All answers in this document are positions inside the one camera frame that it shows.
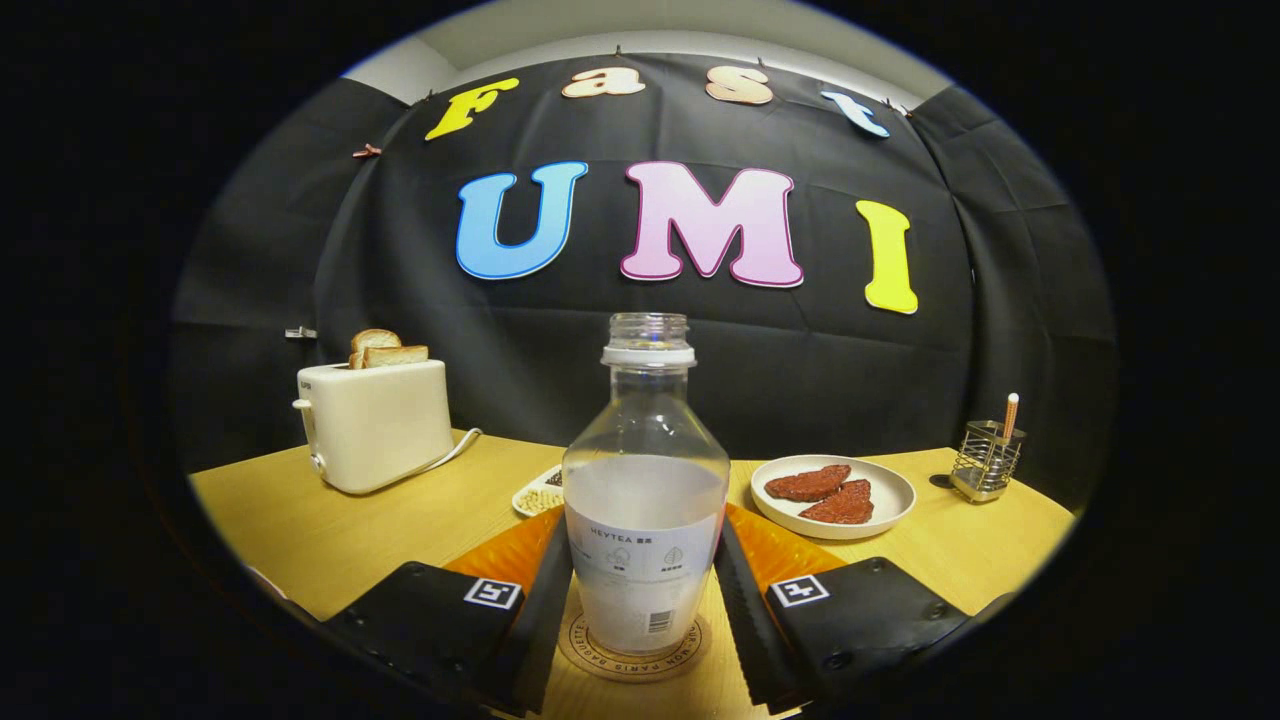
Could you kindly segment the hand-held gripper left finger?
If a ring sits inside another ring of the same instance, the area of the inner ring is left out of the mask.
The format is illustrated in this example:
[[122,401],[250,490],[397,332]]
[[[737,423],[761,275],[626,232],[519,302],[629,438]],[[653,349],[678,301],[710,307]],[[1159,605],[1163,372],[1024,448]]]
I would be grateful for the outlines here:
[[399,565],[325,632],[440,703],[477,716],[540,714],[571,577],[558,506],[442,568]]

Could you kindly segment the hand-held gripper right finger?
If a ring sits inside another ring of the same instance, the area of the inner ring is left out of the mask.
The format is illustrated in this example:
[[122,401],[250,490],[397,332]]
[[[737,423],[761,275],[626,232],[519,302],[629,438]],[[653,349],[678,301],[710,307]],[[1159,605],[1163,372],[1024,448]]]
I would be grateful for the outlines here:
[[972,626],[888,559],[845,561],[735,503],[714,568],[751,702],[773,714],[878,700]]

